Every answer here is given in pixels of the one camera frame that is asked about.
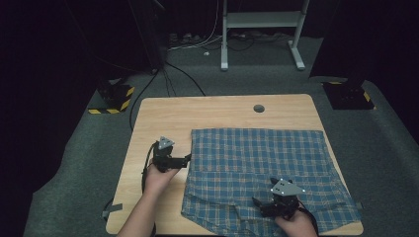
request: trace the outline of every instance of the black curtain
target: black curtain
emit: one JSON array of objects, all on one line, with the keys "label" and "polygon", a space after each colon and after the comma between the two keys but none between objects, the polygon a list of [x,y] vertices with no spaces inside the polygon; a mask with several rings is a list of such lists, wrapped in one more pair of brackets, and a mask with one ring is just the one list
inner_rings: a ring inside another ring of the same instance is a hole
[{"label": "black curtain", "polygon": [[416,141],[418,10],[413,0],[341,0],[310,73],[372,81]]},{"label": "black curtain", "polygon": [[22,236],[100,79],[62,0],[1,1],[2,234]]}]

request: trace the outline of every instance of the plaid shirt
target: plaid shirt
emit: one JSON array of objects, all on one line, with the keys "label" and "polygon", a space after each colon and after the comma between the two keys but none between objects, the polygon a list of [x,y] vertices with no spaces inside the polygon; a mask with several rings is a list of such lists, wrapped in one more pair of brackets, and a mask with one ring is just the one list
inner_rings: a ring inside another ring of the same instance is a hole
[{"label": "plaid shirt", "polygon": [[323,132],[259,128],[192,131],[182,215],[224,236],[283,236],[252,197],[272,201],[270,178],[293,180],[319,232],[360,220],[328,153]]}]

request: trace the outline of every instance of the hand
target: hand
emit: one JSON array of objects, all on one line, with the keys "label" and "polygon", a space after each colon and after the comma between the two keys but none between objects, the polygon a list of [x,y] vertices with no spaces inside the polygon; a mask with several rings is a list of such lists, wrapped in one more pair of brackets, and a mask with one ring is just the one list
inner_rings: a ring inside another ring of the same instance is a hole
[{"label": "hand", "polygon": [[153,195],[160,197],[164,190],[169,185],[172,178],[179,172],[179,169],[172,169],[166,173],[161,173],[157,170],[154,164],[151,164],[147,170],[147,178],[145,180],[144,195]]},{"label": "hand", "polygon": [[275,222],[287,233],[289,237],[317,237],[314,227],[307,214],[297,210],[290,220],[281,216]]}]

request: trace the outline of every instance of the wooden table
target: wooden table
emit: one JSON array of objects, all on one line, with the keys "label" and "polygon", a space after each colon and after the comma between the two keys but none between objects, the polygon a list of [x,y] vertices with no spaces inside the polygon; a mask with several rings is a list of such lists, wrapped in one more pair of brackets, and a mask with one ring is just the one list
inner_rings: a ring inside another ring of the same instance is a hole
[{"label": "wooden table", "polygon": [[[256,113],[261,105],[265,111]],[[111,212],[107,231],[117,234],[141,197],[141,172],[147,152],[160,136],[175,142],[172,156],[191,153],[191,130],[209,127],[252,127],[272,129],[312,129],[324,131],[320,117],[308,95],[267,95],[228,97],[150,98],[141,103],[126,154],[113,205],[123,209]],[[346,186],[325,133],[329,153]],[[188,169],[182,169],[160,198],[157,234],[213,235],[181,215]],[[322,235],[360,235],[363,225],[354,222]]]}]

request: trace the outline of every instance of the cable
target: cable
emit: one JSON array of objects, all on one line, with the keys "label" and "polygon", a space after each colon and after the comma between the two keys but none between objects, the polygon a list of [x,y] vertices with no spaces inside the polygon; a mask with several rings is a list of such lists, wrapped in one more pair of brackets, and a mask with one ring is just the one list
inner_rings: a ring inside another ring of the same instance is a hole
[{"label": "cable", "polygon": [[212,38],[212,35],[215,32],[216,22],[218,21],[218,5],[219,5],[219,0],[216,0],[215,22],[213,24],[212,32],[206,40],[204,40],[203,42],[199,42],[197,44],[191,45],[191,46],[179,46],[179,47],[174,47],[174,48],[172,47],[172,48],[169,48],[169,51],[170,50],[181,49],[181,48],[200,47],[200,46],[203,46],[203,45],[207,45],[207,41]]},{"label": "cable", "polygon": [[172,80],[170,79],[170,77],[169,77],[169,75],[167,74],[167,71],[166,70],[164,70],[163,69],[163,73],[164,73],[164,77],[166,78],[166,90],[167,90],[167,95],[170,97],[170,93],[169,93],[169,87],[168,87],[168,82],[170,83],[170,87],[172,88],[172,91],[173,91],[173,94],[175,95],[175,97],[177,96],[176,95],[176,91],[175,91],[175,88],[173,87],[173,84],[172,84]]},{"label": "cable", "polygon": [[134,69],[131,69],[131,68],[127,68],[127,67],[124,67],[124,66],[117,65],[117,64],[115,64],[115,63],[112,63],[112,62],[110,62],[110,61],[108,61],[108,60],[105,60],[104,58],[102,58],[102,57],[100,57],[100,56],[96,55],[96,54],[95,54],[95,52],[93,52],[92,47],[89,45],[89,41],[87,40],[86,36],[84,35],[84,32],[83,32],[83,30],[81,29],[80,24],[78,23],[78,21],[77,21],[77,19],[76,19],[76,16],[74,15],[73,11],[71,11],[71,8],[70,8],[70,6],[68,5],[67,0],[64,0],[64,4],[65,4],[65,7],[67,8],[67,10],[68,10],[68,12],[69,12],[69,14],[70,14],[70,16],[71,16],[71,18],[72,18],[73,22],[74,22],[74,25],[77,27],[77,30],[80,32],[80,35],[81,35],[81,36],[82,36],[82,38],[84,39],[84,41],[85,41],[86,45],[88,45],[88,46],[87,46],[87,48],[89,49],[90,54],[92,54],[92,55],[93,55],[96,59],[98,59],[98,60],[100,60],[100,61],[102,61],[102,62],[105,62],[105,63],[107,63],[107,64],[110,64],[110,65],[112,65],[112,66],[118,67],[118,68],[120,68],[120,69],[127,70],[127,71],[132,71],[132,72],[136,72],[136,73],[140,73],[140,72],[141,72],[141,71],[138,71],[138,70],[134,70]]},{"label": "cable", "polygon": [[156,74],[154,74],[153,78],[151,78],[151,80],[147,83],[147,85],[145,85],[145,87],[142,89],[142,91],[136,97],[135,101],[132,103],[132,106],[131,106],[130,112],[129,112],[129,127],[130,127],[131,131],[133,131],[133,126],[132,126],[132,111],[133,111],[134,105],[138,101],[138,99],[142,95],[142,93],[144,93],[145,89],[147,89],[148,86],[151,84],[151,82],[153,82],[154,78],[156,78],[158,72],[159,72],[159,70],[157,69]]},{"label": "cable", "polygon": [[200,91],[201,91],[201,93],[203,93],[203,95],[204,96],[206,96],[206,93],[204,93],[204,91],[203,91],[203,89],[201,89],[201,87],[200,87],[200,85],[198,85],[198,83],[195,81],[195,79],[194,78],[192,78],[188,73],[186,73],[185,71],[183,71],[182,69],[180,69],[180,68],[178,68],[178,67],[176,67],[176,66],[174,66],[174,65],[172,65],[172,64],[170,64],[169,62],[167,62],[166,61],[166,64],[167,65],[169,65],[169,66],[171,66],[171,67],[173,67],[173,68],[175,68],[175,69],[177,69],[177,70],[179,70],[179,71],[181,71],[181,72],[183,72],[185,75],[187,75],[194,83],[195,83],[195,85],[198,87],[198,89],[200,89]]}]

